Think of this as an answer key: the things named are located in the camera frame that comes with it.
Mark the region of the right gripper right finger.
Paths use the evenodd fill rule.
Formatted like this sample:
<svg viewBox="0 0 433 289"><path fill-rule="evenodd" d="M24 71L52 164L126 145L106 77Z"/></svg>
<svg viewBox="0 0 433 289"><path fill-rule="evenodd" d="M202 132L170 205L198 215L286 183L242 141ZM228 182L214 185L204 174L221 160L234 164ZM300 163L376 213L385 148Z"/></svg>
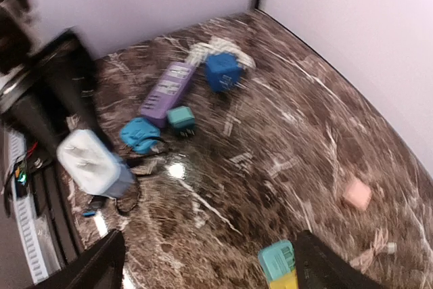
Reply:
<svg viewBox="0 0 433 289"><path fill-rule="evenodd" d="M352 268L309 230L294 242L299 288L374 289L382 285Z"/></svg>

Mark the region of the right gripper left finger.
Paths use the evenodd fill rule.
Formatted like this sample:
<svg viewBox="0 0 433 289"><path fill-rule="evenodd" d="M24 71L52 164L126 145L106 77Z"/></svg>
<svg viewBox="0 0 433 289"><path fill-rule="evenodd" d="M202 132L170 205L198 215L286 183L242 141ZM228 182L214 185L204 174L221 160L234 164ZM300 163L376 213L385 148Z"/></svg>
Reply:
<svg viewBox="0 0 433 289"><path fill-rule="evenodd" d="M112 229L67 267L33 288L121 288L125 255L123 234Z"/></svg>

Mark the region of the teal power strip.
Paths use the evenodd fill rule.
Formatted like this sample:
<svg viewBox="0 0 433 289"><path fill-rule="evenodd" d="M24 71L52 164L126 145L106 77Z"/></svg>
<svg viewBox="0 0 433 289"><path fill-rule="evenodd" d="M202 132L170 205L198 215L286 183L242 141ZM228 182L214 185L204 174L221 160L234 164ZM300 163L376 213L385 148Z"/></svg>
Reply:
<svg viewBox="0 0 433 289"><path fill-rule="evenodd" d="M258 253L258 261L268 282L278 280L295 270L294 247L289 240L280 240Z"/></svg>

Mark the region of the blue square socket adapter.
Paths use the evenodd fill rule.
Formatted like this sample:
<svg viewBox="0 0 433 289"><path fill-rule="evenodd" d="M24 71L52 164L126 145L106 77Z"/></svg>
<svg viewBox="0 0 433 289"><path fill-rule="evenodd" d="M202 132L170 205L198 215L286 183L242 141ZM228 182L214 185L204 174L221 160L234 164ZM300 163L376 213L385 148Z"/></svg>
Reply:
<svg viewBox="0 0 433 289"><path fill-rule="evenodd" d="M142 117L132 119L120 130L122 142L137 154L147 154L157 141L151 137L159 137L160 130Z"/></svg>

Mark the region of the yellow cube socket adapter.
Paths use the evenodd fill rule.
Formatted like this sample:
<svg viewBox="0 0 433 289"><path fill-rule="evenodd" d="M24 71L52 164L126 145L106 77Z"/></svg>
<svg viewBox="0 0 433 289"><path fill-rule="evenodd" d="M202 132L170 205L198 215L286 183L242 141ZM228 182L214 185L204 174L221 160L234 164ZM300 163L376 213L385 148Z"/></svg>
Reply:
<svg viewBox="0 0 433 289"><path fill-rule="evenodd" d="M296 270L285 274L277 280L269 283L270 289L298 289L298 280Z"/></svg>

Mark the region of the light blue charger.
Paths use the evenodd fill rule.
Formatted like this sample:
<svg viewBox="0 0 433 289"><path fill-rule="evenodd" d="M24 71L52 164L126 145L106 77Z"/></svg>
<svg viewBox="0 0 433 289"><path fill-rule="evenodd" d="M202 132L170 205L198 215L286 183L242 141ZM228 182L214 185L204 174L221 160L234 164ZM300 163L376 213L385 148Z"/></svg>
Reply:
<svg viewBox="0 0 433 289"><path fill-rule="evenodd" d="M71 132L58 146L57 158L80 189L93 196L120 198L135 183L124 160L88 129Z"/></svg>

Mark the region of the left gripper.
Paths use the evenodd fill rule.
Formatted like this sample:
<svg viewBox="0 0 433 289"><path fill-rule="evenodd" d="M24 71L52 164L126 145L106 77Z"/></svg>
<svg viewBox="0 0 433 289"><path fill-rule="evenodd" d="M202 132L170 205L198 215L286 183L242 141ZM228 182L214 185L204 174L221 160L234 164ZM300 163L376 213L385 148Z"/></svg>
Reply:
<svg viewBox="0 0 433 289"><path fill-rule="evenodd" d="M68 134L66 117L76 114L113 150L97 120L92 95L88 95L88 47L68 28L30 56L1 86L1 120L56 157Z"/></svg>

